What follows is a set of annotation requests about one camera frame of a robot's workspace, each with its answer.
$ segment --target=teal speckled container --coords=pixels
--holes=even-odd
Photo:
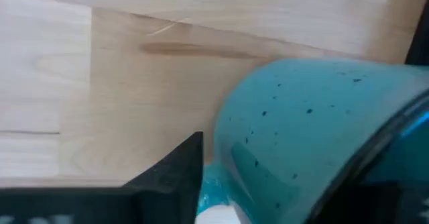
[[[257,69],[219,113],[198,212],[235,203],[252,223],[313,220],[429,111],[428,89],[429,70],[417,66],[278,60]]]

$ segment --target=wooden floor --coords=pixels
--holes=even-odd
[[[118,185],[198,130],[208,162],[247,73],[279,58],[401,64],[423,4],[0,0],[0,185]]]

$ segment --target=wooden board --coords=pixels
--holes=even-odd
[[[424,0],[60,0],[401,63]]]
[[[59,174],[63,106],[88,97],[90,19],[85,6],[0,0],[0,177]]]

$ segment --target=teal bucket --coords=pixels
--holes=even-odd
[[[428,118],[423,66],[268,64],[225,99],[198,213],[234,205],[252,223],[311,223],[346,187],[429,182]]]

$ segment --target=wood grain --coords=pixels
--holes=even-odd
[[[1,178],[59,175],[63,106],[88,97],[90,18],[85,6],[0,0]]]
[[[424,0],[61,0],[401,63]]]

